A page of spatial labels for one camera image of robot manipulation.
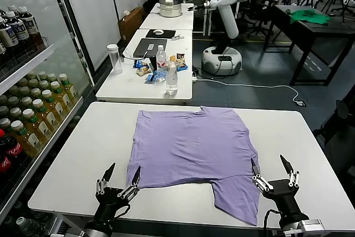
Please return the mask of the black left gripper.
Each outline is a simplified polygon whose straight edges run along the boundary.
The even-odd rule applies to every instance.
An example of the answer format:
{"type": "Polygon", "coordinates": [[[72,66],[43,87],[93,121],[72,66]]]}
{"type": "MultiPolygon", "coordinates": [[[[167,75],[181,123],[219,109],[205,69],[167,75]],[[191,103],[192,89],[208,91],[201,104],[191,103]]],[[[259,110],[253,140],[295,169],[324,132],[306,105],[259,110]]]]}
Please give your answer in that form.
{"type": "Polygon", "coordinates": [[[141,166],[137,168],[131,184],[125,189],[107,187],[114,168],[115,163],[113,163],[104,172],[102,178],[98,179],[96,182],[95,197],[99,202],[93,219],[96,224],[104,225],[125,215],[130,209],[130,204],[127,200],[132,200],[140,190],[141,166]]]}

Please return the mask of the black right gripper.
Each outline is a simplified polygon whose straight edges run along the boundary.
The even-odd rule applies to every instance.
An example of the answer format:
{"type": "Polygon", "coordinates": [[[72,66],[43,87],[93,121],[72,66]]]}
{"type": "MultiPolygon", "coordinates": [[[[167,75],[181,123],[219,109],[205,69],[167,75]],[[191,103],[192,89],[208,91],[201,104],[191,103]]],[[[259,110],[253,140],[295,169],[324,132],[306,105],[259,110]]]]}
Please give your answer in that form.
{"type": "Polygon", "coordinates": [[[288,174],[289,181],[281,179],[268,182],[261,176],[256,163],[251,158],[252,180],[265,198],[275,202],[278,211],[281,213],[280,222],[308,220],[309,217],[301,212],[295,199],[299,188],[300,172],[294,171],[291,163],[283,155],[280,155],[280,159],[288,174]]]}

